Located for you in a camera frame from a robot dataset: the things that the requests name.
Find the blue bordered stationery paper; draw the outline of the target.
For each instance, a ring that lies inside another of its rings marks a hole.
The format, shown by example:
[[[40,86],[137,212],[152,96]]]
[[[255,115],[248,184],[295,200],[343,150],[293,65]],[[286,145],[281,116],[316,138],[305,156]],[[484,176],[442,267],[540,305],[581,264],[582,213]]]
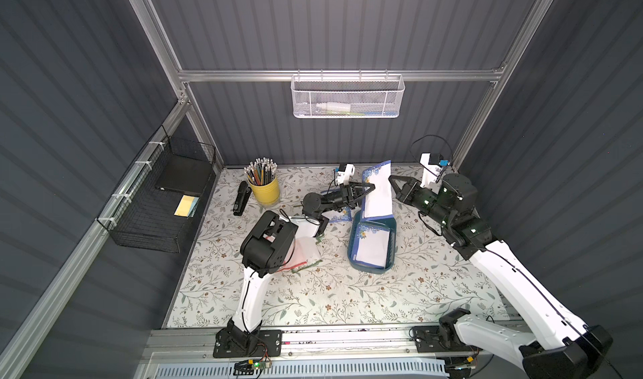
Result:
[[[324,215],[330,223],[345,223],[353,220],[352,209],[347,206],[339,211],[327,211]]]

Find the blue floral paper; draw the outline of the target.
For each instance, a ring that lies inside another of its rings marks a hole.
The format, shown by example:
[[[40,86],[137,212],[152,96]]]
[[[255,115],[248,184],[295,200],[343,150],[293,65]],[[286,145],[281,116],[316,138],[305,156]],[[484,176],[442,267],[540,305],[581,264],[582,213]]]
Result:
[[[362,173],[363,183],[375,185],[364,199],[362,219],[373,221],[393,216],[393,190],[388,178],[391,176],[391,161],[368,167]]]
[[[372,267],[385,268],[388,260],[390,229],[371,223],[359,223],[353,238],[353,262]]]

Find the teal plastic storage box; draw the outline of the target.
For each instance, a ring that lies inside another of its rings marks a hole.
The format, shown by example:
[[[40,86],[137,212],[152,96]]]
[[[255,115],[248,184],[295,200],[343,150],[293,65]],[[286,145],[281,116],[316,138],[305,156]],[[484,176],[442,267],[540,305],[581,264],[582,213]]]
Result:
[[[353,218],[348,261],[356,270],[383,274],[395,263],[397,223],[392,216],[365,219],[359,211]]]

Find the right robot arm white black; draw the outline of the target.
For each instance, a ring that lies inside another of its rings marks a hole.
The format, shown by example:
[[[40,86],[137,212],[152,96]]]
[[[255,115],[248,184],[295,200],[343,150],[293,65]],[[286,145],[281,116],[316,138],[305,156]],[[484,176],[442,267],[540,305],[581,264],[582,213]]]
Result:
[[[527,324],[510,330],[457,308],[440,320],[446,349],[473,346],[521,368],[530,378],[587,378],[607,361],[613,339],[559,302],[493,233],[475,211],[477,188],[461,174],[448,174],[438,191],[407,176],[388,179],[395,197],[438,223],[459,255],[484,273]]]

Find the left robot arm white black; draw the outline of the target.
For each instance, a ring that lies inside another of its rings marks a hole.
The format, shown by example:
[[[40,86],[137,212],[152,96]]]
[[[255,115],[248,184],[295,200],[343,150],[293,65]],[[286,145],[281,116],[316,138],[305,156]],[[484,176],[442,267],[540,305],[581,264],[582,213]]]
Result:
[[[350,181],[325,194],[310,192],[302,201],[304,222],[314,228],[313,237],[325,232],[327,211],[341,211],[357,207],[375,184]],[[301,229],[289,216],[266,211],[249,231],[240,246],[244,266],[244,283],[239,306],[230,318],[224,332],[244,348],[253,348],[259,340],[261,310],[271,276],[291,261],[296,235]]]

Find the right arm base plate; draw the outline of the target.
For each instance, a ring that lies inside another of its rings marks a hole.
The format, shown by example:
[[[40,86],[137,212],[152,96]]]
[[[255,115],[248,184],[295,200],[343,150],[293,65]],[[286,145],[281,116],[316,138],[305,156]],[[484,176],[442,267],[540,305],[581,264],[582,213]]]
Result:
[[[466,345],[460,341],[453,330],[439,325],[413,326],[409,330],[409,335],[419,353],[468,352],[477,355],[480,352],[478,347]]]

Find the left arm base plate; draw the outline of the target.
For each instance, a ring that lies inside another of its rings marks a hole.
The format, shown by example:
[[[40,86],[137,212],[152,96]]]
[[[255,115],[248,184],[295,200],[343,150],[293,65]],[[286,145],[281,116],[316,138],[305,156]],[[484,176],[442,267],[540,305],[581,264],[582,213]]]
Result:
[[[281,355],[281,330],[260,330],[256,335],[245,337],[243,345],[239,344],[227,329],[216,334],[212,357],[259,359],[267,354],[269,357]]]

